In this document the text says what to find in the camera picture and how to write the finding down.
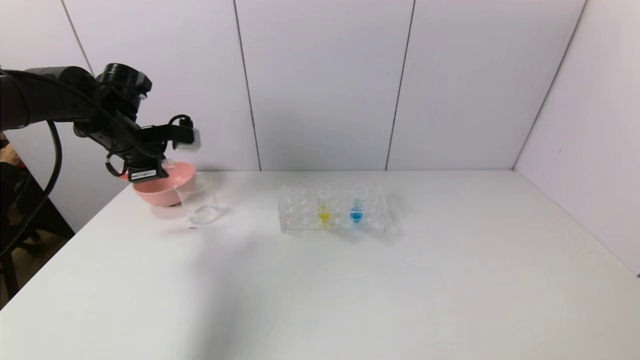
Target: panel seam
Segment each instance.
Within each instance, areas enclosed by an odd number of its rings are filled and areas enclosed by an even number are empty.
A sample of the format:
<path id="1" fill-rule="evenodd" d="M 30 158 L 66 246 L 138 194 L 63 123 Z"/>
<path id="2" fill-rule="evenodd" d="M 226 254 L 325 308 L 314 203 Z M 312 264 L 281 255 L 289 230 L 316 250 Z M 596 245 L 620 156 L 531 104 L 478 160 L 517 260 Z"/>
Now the panel seam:
<path id="1" fill-rule="evenodd" d="M 84 51 L 84 47 L 82 47 L 82 43 L 80 42 L 80 38 L 79 38 L 78 33 L 76 31 L 76 27 L 74 26 L 74 22 L 71 21 L 71 16 L 69 15 L 69 11 L 67 10 L 67 5 L 65 4 L 65 0 L 60 0 L 60 2 L 62 3 L 62 7 L 65 9 L 65 14 L 67 14 L 67 20 L 69 21 L 69 25 L 71 25 L 71 30 L 74 32 L 74 36 L 76 38 L 76 42 L 78 43 L 78 46 L 80 47 L 80 51 L 82 52 L 82 56 L 84 57 L 86 65 L 89 67 L 89 72 L 91 72 L 91 75 L 93 77 L 95 77 L 95 73 L 93 72 L 93 68 L 91 68 L 91 63 L 89 62 L 89 58 L 87 58 L 86 52 Z"/>
<path id="2" fill-rule="evenodd" d="M 391 137 L 389 138 L 389 149 L 387 150 L 387 162 L 385 163 L 385 171 L 389 167 L 389 156 L 391 155 L 391 143 L 394 139 L 394 129 L 396 128 L 396 115 L 398 114 L 398 103 L 400 102 L 400 90 L 402 89 L 402 80 L 404 77 L 404 66 L 406 65 L 406 54 L 409 50 L 409 39 L 411 38 L 411 27 L 413 25 L 413 13 L 415 11 L 415 0 L 411 8 L 411 19 L 409 20 L 409 32 L 406 35 L 406 46 L 404 47 L 404 59 L 402 62 L 402 70 L 400 71 L 400 82 L 398 84 L 398 95 L 396 97 L 396 109 L 394 110 L 394 121 L 391 124 Z"/>
<path id="3" fill-rule="evenodd" d="M 253 126 L 253 139 L 255 140 L 255 153 L 258 156 L 258 169 L 262 171 L 262 163 L 260 162 L 260 149 L 258 148 L 258 134 L 255 130 L 255 118 L 253 117 L 253 105 L 251 103 L 251 91 L 249 90 L 249 77 L 246 74 L 246 61 L 244 60 L 244 47 L 242 45 L 242 35 L 240 35 L 240 18 L 238 17 L 238 7 L 234 0 L 234 12 L 236 13 L 236 27 L 238 30 L 238 40 L 240 41 L 240 55 L 242 56 L 242 66 L 244 70 L 244 82 L 246 83 L 246 94 L 249 99 L 249 112 L 251 113 L 251 124 Z"/>

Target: black chair leg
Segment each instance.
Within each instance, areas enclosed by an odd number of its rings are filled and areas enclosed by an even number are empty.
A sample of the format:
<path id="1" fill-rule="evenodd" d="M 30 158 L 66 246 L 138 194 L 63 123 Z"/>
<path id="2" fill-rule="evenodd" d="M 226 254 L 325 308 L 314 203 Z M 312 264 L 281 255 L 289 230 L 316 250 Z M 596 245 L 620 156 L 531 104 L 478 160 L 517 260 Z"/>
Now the black chair leg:
<path id="1" fill-rule="evenodd" d="M 4 276 L 6 293 L 9 295 L 9 300 L 11 300 L 18 293 L 18 279 L 15 276 L 11 252 L 8 251 L 0 256 L 0 263 L 2 263 L 2 275 Z"/>

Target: pink bowl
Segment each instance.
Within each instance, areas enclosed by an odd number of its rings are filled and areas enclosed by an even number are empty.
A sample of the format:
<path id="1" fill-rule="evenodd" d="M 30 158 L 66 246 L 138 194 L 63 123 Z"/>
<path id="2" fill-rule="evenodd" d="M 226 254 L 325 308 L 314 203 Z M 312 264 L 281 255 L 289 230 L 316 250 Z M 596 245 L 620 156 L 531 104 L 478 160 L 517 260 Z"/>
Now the pink bowl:
<path id="1" fill-rule="evenodd" d="M 183 185 L 193 178 L 196 167 L 190 163 L 176 162 L 169 177 L 133 184 L 133 190 L 140 198 L 153 206 L 171 206 L 180 202 L 176 186 Z"/>

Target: floor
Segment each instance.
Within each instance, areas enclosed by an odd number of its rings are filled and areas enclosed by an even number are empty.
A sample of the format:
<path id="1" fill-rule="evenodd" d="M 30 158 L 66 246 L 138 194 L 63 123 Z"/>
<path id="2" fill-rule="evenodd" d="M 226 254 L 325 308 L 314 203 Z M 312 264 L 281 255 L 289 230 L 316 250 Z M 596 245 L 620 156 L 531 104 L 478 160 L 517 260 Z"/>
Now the floor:
<path id="1" fill-rule="evenodd" d="M 40 235 L 39 241 L 34 242 L 32 239 L 27 240 L 28 243 L 37 243 L 40 245 L 40 251 L 37 254 L 29 254 L 27 250 L 24 249 L 15 249 L 12 253 L 20 289 L 22 289 L 38 270 L 68 241 L 68 239 L 47 233 L 46 231 L 38 231 L 38 234 Z M 4 276 L 2 276 L 0 277 L 0 309 L 2 309 L 7 302 L 8 296 L 6 288 L 4 287 Z"/>

